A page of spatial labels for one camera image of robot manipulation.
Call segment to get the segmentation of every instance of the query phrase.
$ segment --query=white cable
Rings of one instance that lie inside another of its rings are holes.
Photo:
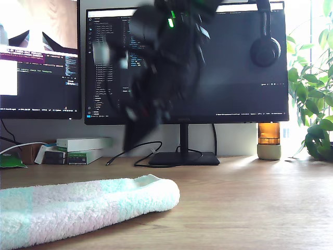
[[[15,146],[13,146],[13,147],[10,147],[10,148],[8,148],[8,149],[5,149],[5,150],[3,150],[3,151],[1,151],[0,152],[0,155],[2,155],[3,153],[5,153],[5,152],[7,152],[7,151],[9,151],[9,150],[11,150],[11,149],[13,149],[13,148],[16,148],[16,147],[23,147],[23,146],[28,146],[28,145],[33,145],[33,144],[46,144],[46,143],[44,143],[44,142],[30,142],[30,143],[24,143],[24,144],[21,144],[21,145],[15,145]]]

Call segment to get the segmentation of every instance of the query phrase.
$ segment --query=monitor stand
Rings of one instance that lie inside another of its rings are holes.
[[[181,151],[176,152],[163,152],[157,153],[150,160],[149,164],[152,166],[167,166],[167,165],[180,165],[180,166],[217,166],[220,164],[218,158],[214,153],[203,153],[200,157],[199,153],[191,152],[188,149],[188,124],[181,124]]]

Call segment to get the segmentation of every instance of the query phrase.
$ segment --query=monitor base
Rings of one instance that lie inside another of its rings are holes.
[[[214,153],[203,153],[201,158],[199,153],[188,152],[184,157],[181,153],[157,153],[150,160],[149,164],[152,166],[166,166],[166,165],[179,165],[179,166],[217,166],[220,164],[218,158]]]

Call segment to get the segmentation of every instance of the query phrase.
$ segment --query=headphone ear cup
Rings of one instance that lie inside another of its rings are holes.
[[[251,59],[259,67],[273,65],[281,55],[281,46],[274,38],[257,39],[251,47]]]

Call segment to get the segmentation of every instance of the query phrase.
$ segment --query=white box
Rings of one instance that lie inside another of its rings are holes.
[[[112,138],[81,138],[57,139],[57,149],[63,152],[77,152],[109,148],[113,145]]]

